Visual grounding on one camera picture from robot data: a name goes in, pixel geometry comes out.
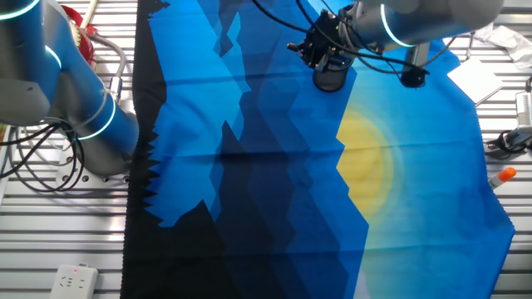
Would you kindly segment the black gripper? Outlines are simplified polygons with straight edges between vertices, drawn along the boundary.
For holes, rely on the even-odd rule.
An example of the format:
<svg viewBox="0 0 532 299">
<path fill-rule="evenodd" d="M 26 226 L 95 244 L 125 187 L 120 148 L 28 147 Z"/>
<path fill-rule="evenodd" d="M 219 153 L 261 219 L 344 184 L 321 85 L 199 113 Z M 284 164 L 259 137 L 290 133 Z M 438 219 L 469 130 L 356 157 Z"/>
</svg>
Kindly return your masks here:
<svg viewBox="0 0 532 299">
<path fill-rule="evenodd" d="M 340 18 L 332 12 L 322 10 L 314 21 L 313 29 L 298 44 L 304 63 L 314 69 L 322 70 L 326 65 L 350 65 L 353 57 L 342 47 L 346 47 L 339 33 Z"/>
</svg>

